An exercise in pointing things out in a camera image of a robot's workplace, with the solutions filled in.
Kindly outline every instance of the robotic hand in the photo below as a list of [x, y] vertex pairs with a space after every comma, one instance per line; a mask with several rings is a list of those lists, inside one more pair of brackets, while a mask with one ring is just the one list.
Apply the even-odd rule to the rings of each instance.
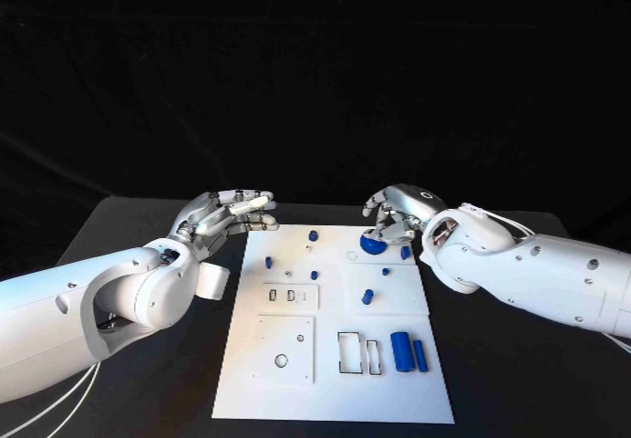
[[482, 287], [504, 303], [547, 319], [631, 338], [629, 254], [535, 235], [466, 203], [447, 209], [430, 192], [407, 184], [370, 196], [364, 216], [375, 207], [375, 228], [364, 237], [403, 245], [419, 231], [420, 261], [450, 289], [471, 294]]
[[[203, 193], [167, 238], [0, 283], [0, 403], [43, 390], [220, 299], [228, 271], [200, 263], [227, 235], [276, 230], [273, 194]], [[96, 324], [93, 303], [115, 318]]]

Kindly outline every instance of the silver robotic hand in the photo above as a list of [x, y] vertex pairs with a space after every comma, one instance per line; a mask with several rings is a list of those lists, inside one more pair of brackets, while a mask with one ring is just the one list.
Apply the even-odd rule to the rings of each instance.
[[377, 191], [364, 204], [362, 215], [368, 216], [377, 207], [377, 223], [364, 236], [390, 245], [410, 242], [416, 230], [423, 232], [432, 217], [446, 209], [433, 193], [409, 184], [390, 185]]
[[471, 294], [482, 287], [547, 319], [631, 338], [629, 254], [535, 234], [466, 203], [446, 208], [435, 194], [407, 184], [370, 196], [364, 216], [375, 207], [377, 225], [364, 237], [404, 245], [417, 230], [420, 261], [452, 290]]
[[[194, 296], [220, 299], [228, 271], [203, 263], [230, 234], [276, 230], [273, 195], [201, 194], [165, 238], [0, 282], [0, 403], [43, 390], [168, 328]], [[95, 303], [115, 315], [95, 320]]]

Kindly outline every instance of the blue object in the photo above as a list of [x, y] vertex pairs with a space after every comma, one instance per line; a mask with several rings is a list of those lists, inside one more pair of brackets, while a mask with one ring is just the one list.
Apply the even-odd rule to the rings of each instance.
[[410, 248], [407, 246], [400, 247], [400, 259], [404, 260], [410, 256]]
[[427, 372], [427, 361], [424, 359], [423, 343], [416, 340], [413, 343], [413, 353], [416, 354], [417, 370]]
[[394, 353], [394, 364], [398, 372], [409, 372], [416, 369], [410, 347], [410, 335], [406, 331], [397, 331], [390, 335], [391, 352]]
[[380, 254], [387, 247], [386, 242], [368, 239], [364, 235], [361, 235], [361, 237], [358, 238], [358, 245], [361, 246], [361, 249], [373, 256]]
[[373, 297], [374, 297], [374, 292], [371, 291], [371, 289], [365, 289], [364, 296], [361, 298], [361, 302], [364, 304], [370, 304]]

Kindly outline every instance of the robotic arm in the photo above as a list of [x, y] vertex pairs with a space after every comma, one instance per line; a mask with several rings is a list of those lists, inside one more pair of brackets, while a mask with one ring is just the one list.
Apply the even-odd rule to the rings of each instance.
[[[165, 238], [0, 283], [0, 403], [51, 386], [169, 327], [192, 295], [220, 299], [228, 271], [200, 263], [230, 234], [276, 230], [273, 194], [203, 193]], [[95, 306], [115, 315], [97, 328]]]
[[447, 209], [435, 194], [407, 184], [374, 193], [364, 216], [374, 208], [377, 224], [364, 237], [403, 245], [422, 233], [420, 261], [456, 292], [482, 287], [505, 304], [553, 321], [631, 338], [629, 254], [535, 235], [466, 203]]

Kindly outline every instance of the dark gray table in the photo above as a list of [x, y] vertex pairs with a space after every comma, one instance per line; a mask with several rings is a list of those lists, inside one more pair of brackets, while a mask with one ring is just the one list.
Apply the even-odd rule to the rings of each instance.
[[[59, 264], [162, 237], [184, 204], [106, 198]], [[551, 214], [504, 214], [534, 231], [564, 236]], [[280, 204], [275, 217], [285, 224], [373, 225], [360, 207]], [[103, 361], [87, 399], [56, 436], [629, 436], [631, 357], [599, 334], [508, 307], [485, 291], [469, 296], [452, 292], [423, 265], [430, 325], [456, 425], [213, 420], [244, 244], [246, 236], [233, 236], [211, 258], [211, 263], [231, 271], [223, 299], [194, 298], [180, 322]], [[0, 405], [0, 434], [38, 413], [77, 377]], [[80, 394], [77, 391], [14, 436], [46, 436]], [[342, 402], [342, 394], [331, 402]], [[417, 402], [430, 400], [417, 394]]]

